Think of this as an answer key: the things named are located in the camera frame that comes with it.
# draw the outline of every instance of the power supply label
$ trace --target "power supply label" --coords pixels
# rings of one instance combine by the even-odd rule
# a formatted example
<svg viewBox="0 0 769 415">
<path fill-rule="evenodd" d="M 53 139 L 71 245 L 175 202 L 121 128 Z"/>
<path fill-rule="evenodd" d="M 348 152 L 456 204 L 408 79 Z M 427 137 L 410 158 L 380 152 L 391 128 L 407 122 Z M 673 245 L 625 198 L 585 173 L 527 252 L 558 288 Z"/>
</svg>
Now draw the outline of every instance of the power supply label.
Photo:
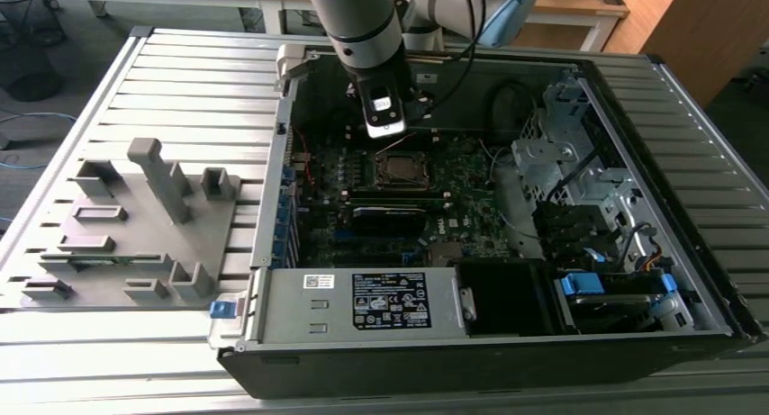
<svg viewBox="0 0 769 415">
<path fill-rule="evenodd" d="M 352 324 L 358 329 L 430 328 L 424 273 L 352 274 Z"/>
</svg>

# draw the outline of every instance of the blue cable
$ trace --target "blue cable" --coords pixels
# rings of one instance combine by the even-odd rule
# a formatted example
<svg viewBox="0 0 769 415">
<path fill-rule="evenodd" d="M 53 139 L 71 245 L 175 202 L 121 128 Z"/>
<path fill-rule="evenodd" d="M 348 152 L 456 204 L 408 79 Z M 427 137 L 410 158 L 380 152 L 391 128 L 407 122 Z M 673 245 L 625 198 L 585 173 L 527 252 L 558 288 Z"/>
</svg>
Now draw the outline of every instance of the blue cable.
<svg viewBox="0 0 769 415">
<path fill-rule="evenodd" d="M 9 116 L 8 118 L 4 118 L 3 120 L 0 120 L 0 124 L 8 121 L 13 121 L 17 118 L 23 118 L 25 116 L 29 117 L 45 117 L 45 116 L 55 116 L 57 118 L 64 118 L 65 120 L 69 120 L 72 123 L 75 123 L 77 121 L 77 118 L 72 115 L 67 115 L 65 113 L 56 113 L 56 112 L 33 112 L 33 113 L 19 113 L 19 112 L 13 112 L 13 111 L 8 111 L 8 109 L 0 107 L 0 112 L 5 112 L 5 113 L 11 113 L 13 116 Z M 8 169 L 40 169 L 43 167 L 47 167 L 48 165 L 37 165 L 37 166 L 17 166 L 17 165 L 9 165 L 7 163 L 0 163 L 0 167 L 5 167 Z"/>
<path fill-rule="evenodd" d="M 0 163 L 0 167 L 7 167 L 8 169 L 41 169 L 43 167 L 47 167 L 48 165 L 37 165 L 37 166 L 16 166 L 16 165 L 8 165 L 7 163 Z"/>
<path fill-rule="evenodd" d="M 0 112 L 5 112 L 5 113 L 11 113 L 15 116 L 11 116 L 9 118 L 5 118 L 4 120 L 0 120 L 0 123 L 11 121 L 11 120 L 16 120 L 16 118 L 20 118 L 23 116 L 56 116 L 59 118 L 64 118 L 69 121 L 72 121 L 72 123 L 75 123 L 77 121 L 77 118 L 72 115 L 67 115 L 65 113 L 56 113 L 56 112 L 33 112 L 33 113 L 19 113 L 19 112 L 13 112 L 13 111 L 8 111 L 8 109 L 0 107 Z"/>
</svg>

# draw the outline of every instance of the motherboard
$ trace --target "motherboard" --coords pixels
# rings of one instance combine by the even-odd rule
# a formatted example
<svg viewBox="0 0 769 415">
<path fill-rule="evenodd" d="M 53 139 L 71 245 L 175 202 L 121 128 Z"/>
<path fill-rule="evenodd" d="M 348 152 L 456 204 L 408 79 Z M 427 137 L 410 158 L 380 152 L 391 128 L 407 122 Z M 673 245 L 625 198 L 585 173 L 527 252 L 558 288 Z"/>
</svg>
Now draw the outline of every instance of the motherboard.
<svg viewBox="0 0 769 415">
<path fill-rule="evenodd" d="M 510 257 L 491 165 L 505 148 L 479 136 L 415 131 L 294 130 L 302 267 L 446 266 Z"/>
</svg>

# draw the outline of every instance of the metal table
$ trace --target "metal table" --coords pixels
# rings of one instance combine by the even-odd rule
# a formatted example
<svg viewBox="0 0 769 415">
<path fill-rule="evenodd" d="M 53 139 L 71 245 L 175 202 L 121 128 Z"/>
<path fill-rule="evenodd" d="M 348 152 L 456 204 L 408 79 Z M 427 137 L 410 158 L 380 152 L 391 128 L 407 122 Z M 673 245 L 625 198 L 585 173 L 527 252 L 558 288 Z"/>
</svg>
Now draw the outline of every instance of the metal table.
<svg viewBox="0 0 769 415">
<path fill-rule="evenodd" d="M 115 162 L 119 170 L 139 171 L 125 161 L 128 142 L 151 136 L 163 140 L 163 157 L 180 161 L 185 173 L 221 166 L 246 180 L 219 282 L 224 291 L 244 288 L 279 98 L 272 61 L 287 41 L 326 44 L 307 37 L 242 33 L 135 33 L 0 243 L 1 282 L 11 275 L 41 272 L 36 255 L 57 241 L 56 225 L 79 195 L 67 181 L 79 158 L 123 159 Z M 768 322 L 769 195 L 667 68 L 641 56 L 514 53 L 587 58 L 599 66 L 754 315 Z M 0 286 L 0 309 L 19 305 L 12 288 L 12 282 Z M 633 399 L 634 409 L 625 413 L 698 406 L 711 413 L 717 407 L 731 410 L 727 404 L 737 397 L 726 394 L 753 395 L 738 397 L 742 407 L 746 401 L 760 405 L 768 400 L 754 395 L 769 391 L 764 344 L 715 361 L 678 365 L 635 383 L 258 401 L 216 362 L 205 342 L 209 325 L 203 311 L 8 311 L 0 315 L 0 411 L 371 413 L 561 403 L 574 411 L 618 413 L 613 401 Z"/>
</svg>

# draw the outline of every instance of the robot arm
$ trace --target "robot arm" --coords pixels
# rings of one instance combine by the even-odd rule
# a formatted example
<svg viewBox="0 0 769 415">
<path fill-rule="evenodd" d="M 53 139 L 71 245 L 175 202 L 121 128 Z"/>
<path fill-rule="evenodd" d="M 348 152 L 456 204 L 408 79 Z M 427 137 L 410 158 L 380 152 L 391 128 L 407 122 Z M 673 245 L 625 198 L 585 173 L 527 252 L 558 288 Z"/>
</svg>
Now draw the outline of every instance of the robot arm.
<svg viewBox="0 0 769 415">
<path fill-rule="evenodd" d="M 392 0 L 310 0 L 350 74 L 363 106 L 368 136 L 379 138 L 406 130 L 410 107 L 418 106 L 418 91 L 406 62 L 403 29 Z M 482 0 L 472 0 L 480 5 Z M 487 46 L 510 42 L 523 26 L 535 0 L 483 0 L 486 17 L 478 40 Z M 418 21 L 471 38 L 466 0 L 412 0 Z"/>
</svg>

